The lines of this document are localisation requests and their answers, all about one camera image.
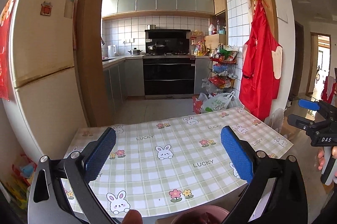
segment doorway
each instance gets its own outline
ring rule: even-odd
[[[306,94],[317,100],[321,99],[324,82],[330,72],[331,36],[311,33],[310,72]]]

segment red apron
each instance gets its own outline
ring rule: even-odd
[[[274,39],[262,0],[254,12],[249,40],[243,47],[239,99],[260,120],[269,116],[280,86],[282,47]]]

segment human hand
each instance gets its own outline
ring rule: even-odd
[[[337,159],[337,146],[332,148],[331,153],[332,153],[332,157],[334,159]],[[323,169],[323,165],[325,163],[324,149],[323,148],[321,148],[318,151],[317,157],[318,157],[318,170],[321,171]],[[335,183],[337,183],[337,172],[335,173],[335,177],[334,177],[333,181]]]

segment tile floor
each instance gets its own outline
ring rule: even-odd
[[[293,105],[286,110],[285,116],[291,113],[314,120],[312,115],[298,106],[297,101],[294,101]],[[114,124],[141,123],[193,114],[195,113],[193,113],[192,99],[128,100],[115,116]],[[292,139],[292,143],[294,146],[285,154],[284,158],[292,154],[299,162],[308,200],[308,223],[311,223],[320,213],[328,198],[320,182],[321,173],[315,167],[318,148],[310,145],[310,138],[306,136],[304,131],[300,131]],[[241,188],[237,189],[213,203],[231,210],[238,201],[238,194],[242,190]],[[150,219],[147,220],[146,223],[154,222]]]

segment blue gripper pad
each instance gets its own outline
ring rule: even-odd
[[[242,148],[240,140],[229,126],[221,130],[221,143],[242,180],[253,179],[253,163]]]
[[[97,141],[88,143],[84,148],[82,154],[85,182],[96,180],[115,144],[116,132],[108,127]]]

